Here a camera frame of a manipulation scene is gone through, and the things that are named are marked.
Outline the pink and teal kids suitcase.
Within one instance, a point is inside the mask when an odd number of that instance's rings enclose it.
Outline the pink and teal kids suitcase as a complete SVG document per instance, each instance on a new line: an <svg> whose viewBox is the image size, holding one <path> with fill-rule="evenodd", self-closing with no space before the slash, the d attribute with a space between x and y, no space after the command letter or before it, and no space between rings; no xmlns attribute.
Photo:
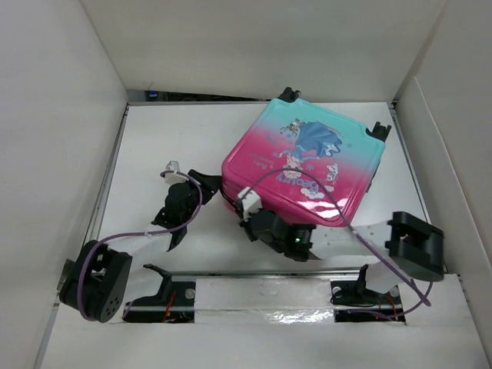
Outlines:
<svg viewBox="0 0 492 369"><path fill-rule="evenodd" d="M222 192L248 186L264 208L295 224L352 221L381 163L389 125L373 128L322 108L286 87L224 159Z"/></svg>

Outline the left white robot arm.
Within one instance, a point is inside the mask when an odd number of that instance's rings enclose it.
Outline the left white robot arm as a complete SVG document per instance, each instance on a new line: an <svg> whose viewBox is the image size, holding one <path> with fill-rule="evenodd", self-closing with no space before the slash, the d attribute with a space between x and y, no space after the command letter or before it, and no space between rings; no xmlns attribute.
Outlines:
<svg viewBox="0 0 492 369"><path fill-rule="evenodd" d="M170 187L148 228L90 240L71 266L59 300L85 320L106 323L137 304L172 300L171 272L152 261L183 241L188 225L221 190L221 176L170 168L161 176Z"/></svg>

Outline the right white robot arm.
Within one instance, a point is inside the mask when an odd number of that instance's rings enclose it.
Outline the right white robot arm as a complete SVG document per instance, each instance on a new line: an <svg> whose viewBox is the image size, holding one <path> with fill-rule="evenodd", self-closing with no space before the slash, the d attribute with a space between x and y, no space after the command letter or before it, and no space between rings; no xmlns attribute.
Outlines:
<svg viewBox="0 0 492 369"><path fill-rule="evenodd" d="M261 241L294 261L339 256L375 256L361 269L355 293L372 302L382 293L412 280L437 283L444 279L444 232L404 211L376 224L352 230L314 224L289 224L273 211L261 209L241 221L250 241Z"/></svg>

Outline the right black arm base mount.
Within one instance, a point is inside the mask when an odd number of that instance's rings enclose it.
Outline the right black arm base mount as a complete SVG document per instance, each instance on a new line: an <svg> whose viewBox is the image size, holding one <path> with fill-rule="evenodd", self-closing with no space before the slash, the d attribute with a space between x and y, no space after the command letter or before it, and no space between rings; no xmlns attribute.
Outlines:
<svg viewBox="0 0 492 369"><path fill-rule="evenodd" d="M332 281L331 304L336 323L405 322L398 287L385 294L366 289L362 276L357 280Z"/></svg>

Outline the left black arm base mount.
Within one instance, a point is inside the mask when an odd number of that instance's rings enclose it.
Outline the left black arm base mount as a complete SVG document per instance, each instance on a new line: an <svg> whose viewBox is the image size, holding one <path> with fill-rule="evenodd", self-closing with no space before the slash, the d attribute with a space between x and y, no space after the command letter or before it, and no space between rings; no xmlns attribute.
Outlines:
<svg viewBox="0 0 492 369"><path fill-rule="evenodd" d="M121 319L126 323L193 323L195 295L195 280L175 281L171 272L145 264L128 280Z"/></svg>

